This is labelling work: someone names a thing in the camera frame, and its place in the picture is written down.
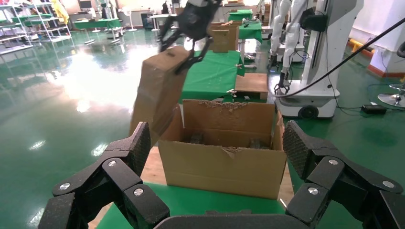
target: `metal screw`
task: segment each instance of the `metal screw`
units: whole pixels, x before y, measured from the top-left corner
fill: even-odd
[[[63,185],[61,185],[61,186],[59,187],[59,189],[60,189],[60,190],[66,190],[69,186],[70,186],[69,183],[64,183]]]
[[[331,163],[332,165],[337,165],[338,164],[338,162],[335,161],[335,160],[329,160],[329,163]]]
[[[314,187],[308,188],[308,191],[309,191],[309,193],[311,193],[313,195],[317,195],[319,193],[319,191]]]
[[[108,163],[108,166],[113,167],[115,164],[116,164],[116,161],[110,161],[110,162]]]
[[[389,182],[389,181],[383,181],[383,185],[385,185],[385,186],[387,186],[387,187],[390,187],[390,188],[393,188],[393,187],[395,187],[395,185],[393,184],[393,183],[391,183],[391,182]]]
[[[134,191],[134,195],[137,196],[137,197],[142,195],[142,193],[143,193],[143,189],[141,189],[141,188],[137,188]]]

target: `robotic arm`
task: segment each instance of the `robotic arm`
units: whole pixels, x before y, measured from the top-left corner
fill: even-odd
[[[208,47],[213,41],[213,38],[207,33],[207,28],[212,22],[221,3],[221,0],[188,0],[182,14],[176,17],[169,16],[165,21],[163,30],[159,35],[161,43],[160,52],[173,45],[182,34],[192,39],[190,56],[187,61],[179,67],[177,70],[178,73],[183,69],[189,69],[193,64],[203,60],[208,51]],[[179,28],[170,37],[165,39],[167,31],[175,21],[178,22]],[[194,57],[195,42],[203,38],[205,38],[205,45],[201,54]]]

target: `green table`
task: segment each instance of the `green table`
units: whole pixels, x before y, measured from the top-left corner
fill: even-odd
[[[228,21],[241,21],[243,18],[252,19],[252,10],[238,10],[238,12],[230,12]]]
[[[262,43],[262,25],[260,23],[252,23],[247,27],[244,25],[239,26],[239,39],[256,39]]]
[[[113,18],[113,19],[100,19],[98,21],[88,21],[88,20],[83,20],[83,21],[75,21],[73,22],[78,29],[89,29],[89,28],[101,28],[101,27],[106,27],[108,29],[111,29],[111,33],[113,35],[113,40],[111,41],[111,44],[115,44],[119,42],[119,39],[116,39],[115,33],[114,33],[114,28],[116,27],[122,27],[121,23],[119,22],[118,18]],[[85,30],[86,36],[89,39],[88,41],[85,42],[85,44],[92,44],[95,42],[94,39],[90,39],[87,30]]]
[[[228,95],[235,88],[236,75],[245,75],[238,51],[208,51],[204,60],[194,64],[187,73],[179,103],[183,99],[213,100]]]
[[[119,22],[118,18],[115,19],[100,19],[98,21],[74,21],[76,28],[78,29],[89,29],[89,28],[100,28],[100,27],[107,27],[112,29],[114,27],[122,27],[121,23]]]
[[[283,214],[276,200],[238,196],[191,188],[147,184],[169,207],[170,215],[204,214],[206,210],[238,212],[251,209],[252,213]],[[113,204],[101,220],[97,229],[131,229],[132,227]]]

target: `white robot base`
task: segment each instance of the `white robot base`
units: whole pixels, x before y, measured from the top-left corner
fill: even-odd
[[[297,91],[300,88],[300,83],[299,80],[293,80],[289,92]],[[338,99],[340,95],[338,90],[335,90],[335,95]],[[276,106],[284,117],[333,118],[336,100],[332,89],[323,92],[308,89],[291,97],[277,98]]]

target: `white stand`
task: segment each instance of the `white stand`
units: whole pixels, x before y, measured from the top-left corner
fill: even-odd
[[[114,30],[114,29],[111,29],[111,33],[113,34],[113,40],[112,40],[111,44],[118,43],[118,42],[119,42],[119,39],[117,39],[117,38],[115,37],[115,30]]]
[[[242,39],[240,52],[241,52],[241,58],[242,58],[242,63],[243,64],[245,63],[245,43],[246,43],[246,39]],[[255,69],[256,65],[254,65],[254,64],[245,65],[245,68],[247,68],[247,69]]]
[[[159,25],[158,22],[156,21],[156,18],[153,18],[153,29],[152,31],[159,31]]]
[[[127,30],[127,31],[129,31],[129,32],[137,31],[137,29],[134,29],[134,26],[132,25],[132,17],[131,17],[131,15],[129,15],[129,21],[131,22],[131,29]]]
[[[88,39],[88,41],[85,42],[85,45],[89,45],[89,44],[94,43],[95,40],[94,40],[94,39],[90,39],[90,37],[89,37],[89,35],[88,35],[88,32],[87,32],[87,29],[85,29],[85,32],[86,32],[86,36],[87,36],[87,39]]]

